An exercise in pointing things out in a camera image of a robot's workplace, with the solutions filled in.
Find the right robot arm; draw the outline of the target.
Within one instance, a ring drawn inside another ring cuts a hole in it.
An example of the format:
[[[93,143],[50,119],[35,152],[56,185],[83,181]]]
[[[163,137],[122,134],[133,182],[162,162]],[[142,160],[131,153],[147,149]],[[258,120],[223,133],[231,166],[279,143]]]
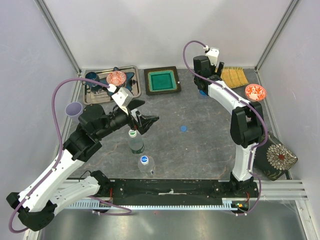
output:
[[[244,99],[226,85],[221,79],[222,62],[215,70],[208,56],[199,55],[193,58],[193,66],[197,88],[218,101],[231,115],[230,136],[236,144],[236,153],[229,191],[233,196],[240,197],[253,184],[252,167],[256,149],[268,132],[262,106]]]

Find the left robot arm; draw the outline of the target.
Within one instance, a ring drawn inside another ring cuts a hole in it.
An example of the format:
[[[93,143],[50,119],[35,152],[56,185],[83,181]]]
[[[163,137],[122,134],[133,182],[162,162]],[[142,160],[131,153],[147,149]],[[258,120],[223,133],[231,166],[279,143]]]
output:
[[[59,187],[102,147],[103,138],[126,125],[145,134],[159,117],[141,114],[137,108],[144,103],[134,99],[128,105],[128,112],[115,106],[108,114],[100,104],[84,108],[76,130],[63,143],[62,150],[48,168],[25,190],[11,192],[6,197],[14,209],[13,214],[27,229],[39,231],[76,201],[89,196],[104,197],[110,192],[111,182],[100,170],[64,190]]]

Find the blue label plastic bottle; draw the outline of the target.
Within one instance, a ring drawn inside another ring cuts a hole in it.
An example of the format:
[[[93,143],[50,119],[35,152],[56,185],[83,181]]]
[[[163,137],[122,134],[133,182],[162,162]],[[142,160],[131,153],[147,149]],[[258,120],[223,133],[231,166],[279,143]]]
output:
[[[206,96],[206,97],[208,96],[203,90],[199,90],[199,93],[203,96]]]

